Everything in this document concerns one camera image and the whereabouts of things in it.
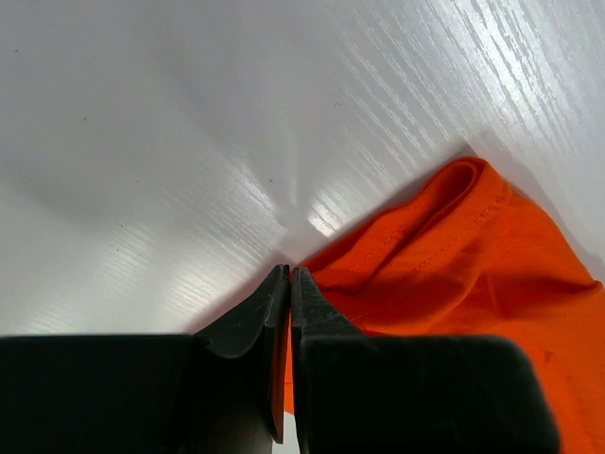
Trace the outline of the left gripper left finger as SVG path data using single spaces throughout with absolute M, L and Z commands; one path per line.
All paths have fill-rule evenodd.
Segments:
M 195 334 L 1 340 L 5 453 L 269 453 L 284 437 L 289 268 Z

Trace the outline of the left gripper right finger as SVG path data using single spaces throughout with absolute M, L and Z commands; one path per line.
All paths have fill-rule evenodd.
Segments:
M 291 281 L 294 414 L 303 453 L 556 453 L 525 353 L 490 335 L 370 336 Z

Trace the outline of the orange t shirt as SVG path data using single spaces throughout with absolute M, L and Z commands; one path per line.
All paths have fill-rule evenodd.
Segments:
M 448 164 L 300 268 L 367 335 L 513 342 L 554 416 L 556 453 L 603 451 L 604 288 L 549 215 L 486 161 Z

